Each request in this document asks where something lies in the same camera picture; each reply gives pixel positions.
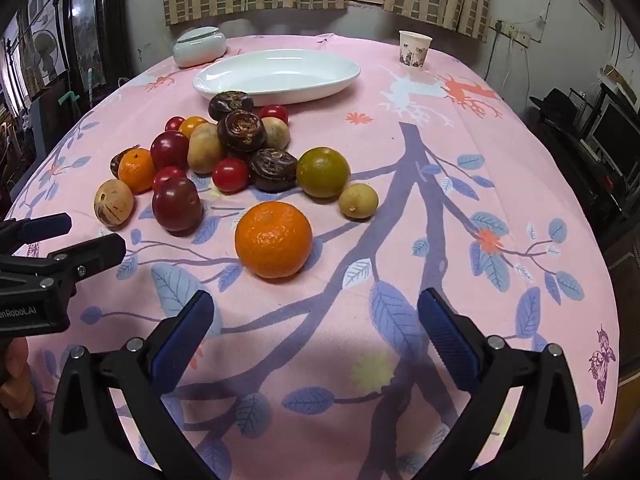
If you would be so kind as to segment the person's left hand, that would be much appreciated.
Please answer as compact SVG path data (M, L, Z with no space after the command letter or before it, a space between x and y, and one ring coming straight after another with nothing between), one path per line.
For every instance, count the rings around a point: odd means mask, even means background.
M10 378L1 385L0 400L13 419L25 419L35 406L28 355L28 343L24 337L13 339L1 355Z

